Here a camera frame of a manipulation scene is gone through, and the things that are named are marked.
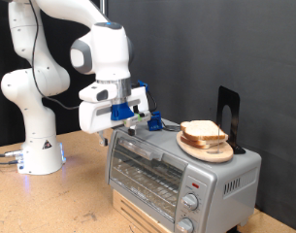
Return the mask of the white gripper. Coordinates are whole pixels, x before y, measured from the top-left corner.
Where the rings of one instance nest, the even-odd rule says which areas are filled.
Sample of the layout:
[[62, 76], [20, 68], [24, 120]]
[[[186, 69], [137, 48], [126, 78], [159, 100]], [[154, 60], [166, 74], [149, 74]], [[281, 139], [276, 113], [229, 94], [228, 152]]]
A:
[[[99, 132], [99, 144], [108, 145], [102, 130], [119, 125], [131, 127], [149, 120], [148, 99], [143, 86], [130, 90], [127, 97], [119, 96], [115, 83], [92, 83], [79, 92], [82, 100], [79, 107], [80, 127], [87, 133]], [[130, 136], [136, 130], [128, 128]]]

